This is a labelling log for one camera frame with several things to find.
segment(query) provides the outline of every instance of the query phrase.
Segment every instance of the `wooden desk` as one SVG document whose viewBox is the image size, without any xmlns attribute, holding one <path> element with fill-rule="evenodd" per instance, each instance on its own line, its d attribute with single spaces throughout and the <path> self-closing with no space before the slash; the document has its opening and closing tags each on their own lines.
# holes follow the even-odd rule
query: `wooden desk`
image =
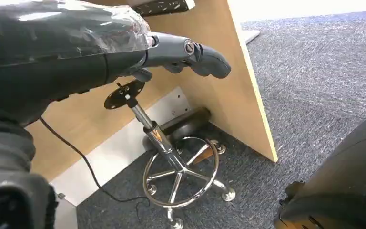
<svg viewBox="0 0 366 229">
<path fill-rule="evenodd" d="M 127 1 L 91 0 L 93 3 L 120 5 Z M 191 69 L 173 75 L 162 68 L 151 69 L 153 79 L 146 85 L 140 104 L 147 108 L 178 85 L 191 106 L 206 106 L 212 122 L 272 161 L 277 154 L 264 112 L 256 79 L 241 28 L 231 14 L 229 0 L 196 0 L 185 13 L 146 18 L 152 31 L 185 36 L 220 51 L 232 67 L 223 80 L 200 77 Z M 131 78 L 121 78 L 127 82 Z M 43 117 L 63 137 L 82 152 L 89 153 L 133 118 L 127 107 L 115 111 L 103 108 L 103 101 L 116 88 L 109 84 L 85 94 L 51 104 Z M 65 171 L 80 157 L 58 141 L 40 122 L 27 128 L 35 138 L 37 155 L 32 170 L 48 180 Z"/>
</svg>

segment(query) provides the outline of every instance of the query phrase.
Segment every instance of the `black cable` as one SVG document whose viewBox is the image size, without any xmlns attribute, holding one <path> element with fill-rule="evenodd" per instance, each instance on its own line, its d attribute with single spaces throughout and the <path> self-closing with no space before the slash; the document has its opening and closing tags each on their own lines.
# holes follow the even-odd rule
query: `black cable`
<svg viewBox="0 0 366 229">
<path fill-rule="evenodd" d="M 96 175 L 93 171 L 93 168 L 91 166 L 91 164 L 89 163 L 88 159 L 86 158 L 85 155 L 83 155 L 83 153 L 78 150 L 75 146 L 73 146 L 71 143 L 69 143 L 67 140 L 65 140 L 63 137 L 61 137 L 55 130 L 53 130 L 51 128 L 50 125 L 48 125 L 48 123 L 46 123 L 46 121 L 40 117 L 39 120 L 41 121 L 41 123 L 43 123 L 43 125 L 53 134 L 55 135 L 58 139 L 60 139 L 63 143 L 65 143 L 67 146 L 71 147 L 73 150 L 75 150 L 81 157 L 82 159 L 85 161 L 86 165 L 88 166 L 89 168 L 89 171 L 91 172 L 92 174 L 92 177 L 93 177 L 93 180 L 97 186 L 97 188 L 99 188 L 99 190 L 101 192 L 103 192 L 104 194 L 108 195 L 110 198 L 112 198 L 113 200 L 119 202 L 119 203 L 125 203 L 125 202 L 130 202 L 130 201 L 134 201 L 134 200 L 137 200 L 137 199 L 146 199 L 148 201 L 148 206 L 150 206 L 150 202 L 149 202 L 149 199 L 147 197 L 135 197 L 135 198 L 131 198 L 131 199 L 118 199 L 116 198 L 115 196 L 113 196 L 112 194 L 110 194 L 106 189 L 104 189 L 100 184 L 99 182 L 97 181 L 97 178 L 96 178 Z M 142 202 L 138 202 L 137 205 L 135 206 L 135 210 L 137 211 L 137 218 L 138 218 L 138 221 L 140 221 L 140 218 L 138 216 L 138 205 L 142 203 Z"/>
</svg>

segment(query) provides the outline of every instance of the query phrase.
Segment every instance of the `metal mounting plate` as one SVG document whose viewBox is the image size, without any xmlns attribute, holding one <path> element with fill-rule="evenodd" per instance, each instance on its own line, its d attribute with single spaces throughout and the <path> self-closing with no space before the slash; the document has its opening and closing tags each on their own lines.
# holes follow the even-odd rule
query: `metal mounting plate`
<svg viewBox="0 0 366 229">
<path fill-rule="evenodd" d="M 138 80 L 133 80 L 129 82 L 122 88 L 119 88 L 112 92 L 106 98 L 106 101 L 104 101 L 104 107 L 108 110 L 112 110 L 126 105 L 127 99 L 125 98 L 125 95 L 128 94 L 131 98 L 137 97 L 144 88 L 144 85 L 144 82 Z"/>
</svg>

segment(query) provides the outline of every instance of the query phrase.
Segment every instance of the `plastic wrap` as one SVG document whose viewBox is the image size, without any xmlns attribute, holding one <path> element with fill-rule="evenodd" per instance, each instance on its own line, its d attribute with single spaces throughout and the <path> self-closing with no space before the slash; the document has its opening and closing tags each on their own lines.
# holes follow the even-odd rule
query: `plastic wrap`
<svg viewBox="0 0 366 229">
<path fill-rule="evenodd" d="M 146 50 L 149 32 L 129 6 L 0 0 L 0 66 Z"/>
</svg>

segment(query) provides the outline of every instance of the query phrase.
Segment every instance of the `prosthetic arm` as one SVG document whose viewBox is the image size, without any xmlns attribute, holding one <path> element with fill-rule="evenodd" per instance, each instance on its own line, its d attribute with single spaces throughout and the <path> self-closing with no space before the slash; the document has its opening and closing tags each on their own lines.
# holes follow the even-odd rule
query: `prosthetic arm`
<svg viewBox="0 0 366 229">
<path fill-rule="evenodd" d="M 147 67 L 172 73 L 190 67 L 217 78 L 230 72 L 216 50 L 146 31 L 139 15 L 129 11 L 127 20 L 120 10 L 66 1 L 0 5 L 0 226 L 53 227 L 54 192 L 43 177 L 29 173 L 35 147 L 23 129 L 51 102 L 118 77 L 146 82 L 152 77 Z"/>
</svg>

